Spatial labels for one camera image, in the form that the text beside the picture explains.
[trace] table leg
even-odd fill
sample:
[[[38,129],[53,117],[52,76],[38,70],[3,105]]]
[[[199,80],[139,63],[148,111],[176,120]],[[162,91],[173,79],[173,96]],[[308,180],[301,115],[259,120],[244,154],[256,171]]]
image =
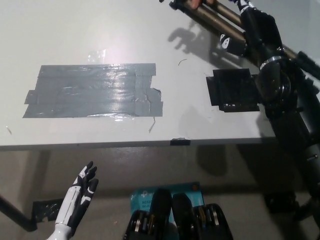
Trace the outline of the table leg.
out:
[[[21,211],[14,207],[10,202],[0,196],[0,212],[18,224],[27,232],[37,230],[37,223],[34,219],[27,218]]]

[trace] gray duct tape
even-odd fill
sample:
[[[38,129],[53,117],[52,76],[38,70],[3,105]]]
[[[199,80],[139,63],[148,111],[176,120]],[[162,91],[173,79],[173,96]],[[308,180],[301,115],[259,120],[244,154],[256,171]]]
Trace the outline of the gray duct tape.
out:
[[[156,64],[44,65],[27,94],[24,118],[162,116],[151,87]]]
[[[56,89],[149,89],[152,76],[126,77],[39,77],[35,86],[38,92]]]
[[[61,88],[59,90],[30,90],[24,104],[161,102],[161,92],[149,89],[89,90]]]
[[[29,105],[24,118],[162,117],[163,102],[114,102]]]
[[[103,65],[43,65],[39,78],[155,76],[155,63]]]

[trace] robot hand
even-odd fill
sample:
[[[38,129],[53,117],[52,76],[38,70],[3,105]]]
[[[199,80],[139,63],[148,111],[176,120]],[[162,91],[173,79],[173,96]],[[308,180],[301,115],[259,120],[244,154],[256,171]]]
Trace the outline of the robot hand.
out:
[[[94,178],[97,167],[91,161],[76,177],[68,189],[55,221],[53,234],[48,240],[69,240],[85,215],[98,185]]]

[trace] blue box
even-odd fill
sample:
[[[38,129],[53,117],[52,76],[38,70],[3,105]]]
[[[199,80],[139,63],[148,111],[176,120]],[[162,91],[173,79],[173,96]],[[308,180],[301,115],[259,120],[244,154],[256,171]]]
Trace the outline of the blue box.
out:
[[[131,214],[136,210],[149,211],[151,206],[152,197],[154,192],[159,189],[168,189],[171,195],[185,193],[191,201],[193,207],[204,205],[204,199],[200,190],[199,182],[189,182],[183,184],[174,184],[166,186],[153,186],[144,187],[136,190],[130,199],[131,203]],[[169,222],[176,226],[174,216],[171,210]],[[170,232],[168,236],[165,237],[166,240],[177,240],[179,239],[177,228],[173,232]]]

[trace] white table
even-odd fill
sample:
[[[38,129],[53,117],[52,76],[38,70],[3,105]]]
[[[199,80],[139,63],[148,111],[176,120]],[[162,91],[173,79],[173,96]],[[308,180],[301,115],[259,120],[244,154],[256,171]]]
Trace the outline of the white table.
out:
[[[273,137],[260,112],[224,113],[211,106],[206,76],[221,65],[210,63],[211,35],[198,25],[188,30],[192,21],[168,3],[2,0],[0,149],[154,146],[178,138],[191,144],[258,143]],[[287,46],[320,58],[316,0],[254,3],[274,15]],[[196,35],[202,38],[193,41]],[[187,46],[176,49],[181,39]],[[100,63],[156,63],[151,87],[162,92],[163,116],[150,132],[153,117],[22,118],[41,65],[85,65],[100,50]]]

